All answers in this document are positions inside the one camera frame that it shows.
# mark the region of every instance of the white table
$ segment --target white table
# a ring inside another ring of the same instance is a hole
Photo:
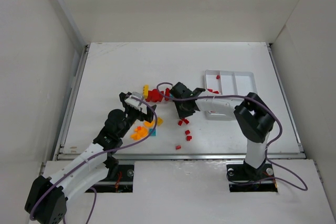
[[[278,182],[278,193],[230,193],[224,161],[137,161],[133,193],[98,194],[90,223],[335,224],[313,161],[277,163],[301,176],[308,191]],[[44,176],[66,164],[48,162]],[[287,171],[274,172],[300,185]],[[85,223],[92,201],[83,194],[67,206],[67,224]]]
[[[204,87],[207,69],[249,71],[255,76],[259,96],[280,119],[283,136],[269,153],[299,153],[298,141],[281,93],[274,67],[264,42],[149,42],[92,43],[83,71],[68,135],[62,150],[78,154],[87,148],[104,125],[108,113],[120,108],[120,92],[142,92],[145,84],[154,89],[159,82],[183,82],[190,89]],[[164,123],[156,137],[118,151],[118,154],[243,154],[246,138],[236,121],[209,121],[196,112],[189,125],[177,125],[172,102],[157,103]],[[142,125],[136,122],[134,127]],[[185,140],[190,130],[192,141]],[[124,145],[133,143],[131,129]],[[278,134],[275,125],[270,139]]]

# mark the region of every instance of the red lego brick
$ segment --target red lego brick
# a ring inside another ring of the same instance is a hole
[[[170,96],[170,89],[166,88],[166,93],[164,94],[166,97]]]
[[[162,102],[163,96],[159,94],[159,102]]]
[[[182,121],[185,122],[185,124],[189,124],[189,121],[186,118],[182,119]]]
[[[148,96],[146,98],[146,102],[150,102],[152,100],[152,91],[148,91]]]
[[[152,102],[158,102],[160,99],[160,94],[157,89],[152,90]]]

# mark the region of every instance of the lego brick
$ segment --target lego brick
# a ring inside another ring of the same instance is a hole
[[[131,138],[136,141],[148,135],[148,130],[145,127],[138,126],[134,131],[135,133],[131,135]]]
[[[186,118],[182,119],[182,121],[185,122],[185,124],[189,124],[189,121]]]
[[[159,94],[159,102],[162,102],[163,96]]]
[[[158,126],[160,126],[161,124],[163,124],[163,119],[162,118],[157,118],[157,124],[158,124]]]
[[[142,89],[142,94],[145,97],[145,99],[147,99],[148,97],[148,88],[149,86],[146,84],[145,86],[143,86],[143,89]]]
[[[151,136],[156,136],[156,129],[152,132]]]
[[[157,89],[152,90],[152,102],[158,102],[160,99],[160,94]]]
[[[147,122],[147,121],[144,121],[144,122],[143,122],[143,125],[144,125],[145,127],[147,127],[147,128],[150,128],[150,127],[152,127],[152,126],[154,125],[154,120],[153,120],[151,123],[149,123],[149,122]]]
[[[148,91],[148,96],[146,98],[146,102],[150,102],[152,100],[152,91]]]
[[[170,89],[169,88],[166,88],[166,92],[164,94],[166,97],[169,97],[170,96]]]

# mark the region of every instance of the white plastic tray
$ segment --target white plastic tray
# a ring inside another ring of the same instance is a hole
[[[249,92],[257,93],[256,82],[252,72],[236,72],[223,70],[205,71],[205,88],[218,91],[220,94],[239,94],[247,95]],[[234,107],[239,105],[241,99],[228,99],[228,102]],[[232,120],[232,118],[219,113],[206,111],[205,115],[210,120]]]

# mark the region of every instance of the yellow lego brick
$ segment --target yellow lego brick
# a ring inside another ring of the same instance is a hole
[[[162,118],[157,118],[157,124],[158,124],[158,126],[160,126],[161,124],[163,124],[163,119]]]
[[[150,127],[152,127],[154,125],[154,120],[151,123],[149,123],[147,121],[144,121],[143,125],[145,125],[147,128],[150,128]]]
[[[134,129],[134,131],[135,133],[131,135],[131,138],[135,141],[148,135],[148,130],[145,127],[138,126]]]
[[[145,97],[145,99],[147,99],[147,97],[148,97],[148,88],[149,88],[149,86],[145,85],[145,86],[143,86],[143,89],[142,89],[142,93],[143,93],[143,96]]]

